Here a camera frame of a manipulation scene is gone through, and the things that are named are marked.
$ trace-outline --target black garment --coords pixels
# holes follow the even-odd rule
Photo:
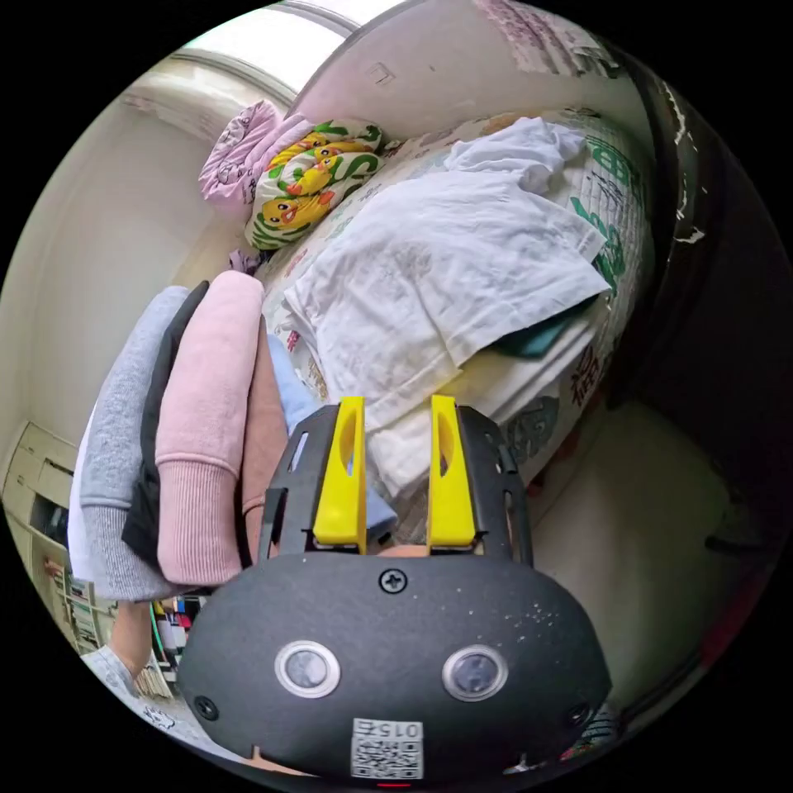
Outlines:
[[[165,387],[171,376],[173,362],[176,360],[176,353],[179,351],[182,335],[208,289],[209,282],[201,281],[190,292],[165,331],[143,405],[143,417],[140,422],[140,451],[143,454],[143,459],[140,463],[140,473],[137,482],[135,482],[135,488],[132,491],[132,505],[126,515],[121,539],[144,562],[157,571],[159,571],[159,562],[157,561],[159,472],[154,462],[154,442],[157,438],[159,408],[163,401]]]

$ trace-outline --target teal cloth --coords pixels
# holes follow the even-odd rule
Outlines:
[[[576,306],[560,311],[536,325],[508,333],[493,342],[492,347],[513,358],[542,358],[570,323],[577,316],[581,316],[596,299],[597,295],[588,297]]]

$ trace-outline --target screw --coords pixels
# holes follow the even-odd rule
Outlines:
[[[586,702],[582,702],[580,705],[576,705],[567,714],[567,723],[570,724],[571,727],[577,727],[579,724],[583,724],[583,722],[586,721],[589,713],[589,705]]]
[[[194,705],[198,713],[207,721],[216,721],[220,715],[215,703],[207,696],[197,696]]]
[[[407,576],[402,570],[386,570],[380,576],[380,587],[389,595],[397,595],[407,586]]]

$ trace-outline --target window frame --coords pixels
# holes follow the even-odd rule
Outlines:
[[[385,21],[395,14],[423,1],[424,0],[403,0],[403,2],[397,2],[391,8],[362,25],[343,14],[317,6],[312,3],[311,0],[282,0],[281,2],[266,6],[266,8],[268,11],[302,17],[309,22],[324,27],[337,36],[341,36],[343,40],[325,60],[324,64],[327,64],[331,59],[336,57],[340,51],[345,50],[352,42],[356,41],[362,33],[368,31],[373,26],[373,23],[379,24],[380,21]],[[316,81],[316,76],[319,72],[318,69],[309,77],[306,84],[303,85],[299,91],[295,91],[274,74],[261,69],[259,66],[255,66],[242,58],[225,55],[215,52],[214,50],[206,50],[201,47],[181,47],[176,50],[171,57],[211,66],[231,74],[238,79],[242,79],[247,83],[251,83],[256,88],[272,95],[279,102],[286,105],[286,107],[290,109],[290,112],[297,103],[299,97]]]

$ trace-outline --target gray sweater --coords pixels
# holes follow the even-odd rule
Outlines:
[[[178,587],[141,561],[121,540],[140,471],[140,421],[165,330],[188,296],[164,289],[146,307],[99,392],[88,445],[80,505],[100,597],[147,601]]]

